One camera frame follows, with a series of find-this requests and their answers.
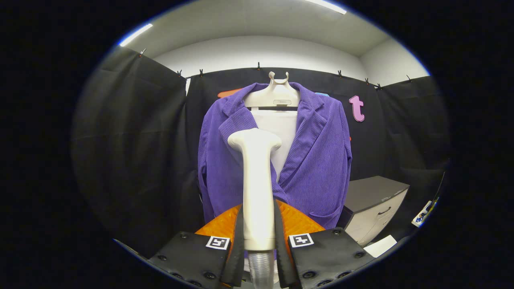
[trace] ceiling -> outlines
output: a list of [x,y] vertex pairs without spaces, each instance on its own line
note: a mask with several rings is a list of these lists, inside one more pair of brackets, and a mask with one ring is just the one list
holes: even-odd
[[236,36],[311,41],[360,57],[390,37],[351,12],[305,0],[197,0],[163,13],[126,47],[155,58],[197,42]]

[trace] white paper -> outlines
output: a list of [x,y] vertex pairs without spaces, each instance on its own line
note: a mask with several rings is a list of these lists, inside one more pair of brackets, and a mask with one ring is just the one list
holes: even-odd
[[396,240],[393,238],[393,236],[389,235],[382,240],[365,247],[364,250],[373,256],[373,258],[377,258],[387,250],[391,249],[391,247],[395,244]]

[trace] white hanger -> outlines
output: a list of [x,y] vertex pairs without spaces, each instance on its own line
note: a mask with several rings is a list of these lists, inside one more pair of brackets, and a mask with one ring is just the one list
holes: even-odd
[[245,98],[246,107],[266,107],[286,105],[298,107],[300,103],[300,92],[289,85],[289,73],[286,72],[285,79],[275,79],[275,73],[270,72],[269,86],[260,91],[249,93]]

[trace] ceiling light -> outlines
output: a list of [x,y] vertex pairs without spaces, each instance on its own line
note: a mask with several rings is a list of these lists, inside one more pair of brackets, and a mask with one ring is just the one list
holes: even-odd
[[148,23],[146,24],[145,26],[143,26],[142,28],[140,28],[139,30],[137,30],[136,32],[134,32],[134,34],[132,34],[131,36],[125,38],[125,40],[123,40],[121,43],[120,43],[120,46],[125,46],[127,45],[130,41],[132,41],[134,38],[138,37],[141,33],[147,31],[150,27],[152,27],[153,25]]
[[309,1],[309,2],[312,2],[312,3],[318,4],[318,5],[321,5],[323,7],[328,8],[328,9],[332,9],[332,10],[334,10],[336,12],[341,13],[341,14],[346,14],[346,10],[342,9],[341,7],[339,7],[337,5],[328,3],[327,1],[323,1],[323,0],[306,0],[306,1]]

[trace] gray cabinet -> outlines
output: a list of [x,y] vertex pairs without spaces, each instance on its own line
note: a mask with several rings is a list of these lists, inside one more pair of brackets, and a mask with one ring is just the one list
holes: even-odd
[[409,185],[381,176],[351,181],[338,226],[366,246],[387,226],[408,190]]

